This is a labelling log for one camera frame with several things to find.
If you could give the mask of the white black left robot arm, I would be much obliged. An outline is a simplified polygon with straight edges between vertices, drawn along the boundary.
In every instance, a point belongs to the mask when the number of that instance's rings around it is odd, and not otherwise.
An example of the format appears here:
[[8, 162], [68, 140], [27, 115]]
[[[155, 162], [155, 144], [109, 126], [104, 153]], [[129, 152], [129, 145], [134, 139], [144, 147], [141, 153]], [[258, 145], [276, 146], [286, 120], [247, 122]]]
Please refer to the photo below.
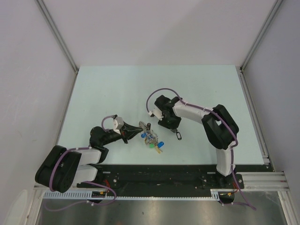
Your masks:
[[142, 131], [141, 127], [121, 122], [113, 129], [92, 128], [87, 147], [67, 149], [55, 145], [38, 168], [35, 182], [60, 193], [86, 181], [97, 188], [103, 184], [104, 178], [94, 165], [105, 161], [109, 152], [105, 146], [118, 140], [127, 144]]

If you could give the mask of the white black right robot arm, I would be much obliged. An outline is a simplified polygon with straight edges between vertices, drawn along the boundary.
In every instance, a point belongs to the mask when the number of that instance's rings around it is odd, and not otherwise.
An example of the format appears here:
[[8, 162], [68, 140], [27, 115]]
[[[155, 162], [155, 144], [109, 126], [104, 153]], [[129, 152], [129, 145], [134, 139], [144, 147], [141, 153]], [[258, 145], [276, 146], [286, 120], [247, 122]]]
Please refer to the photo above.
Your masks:
[[148, 111], [151, 117], [158, 118], [158, 124], [179, 135], [178, 127], [182, 118], [203, 125], [210, 144], [216, 148], [216, 182], [221, 188], [233, 183], [235, 176], [233, 148], [238, 145], [239, 127], [223, 105], [211, 109], [186, 103], [180, 97], [169, 99], [159, 96], [155, 108]]

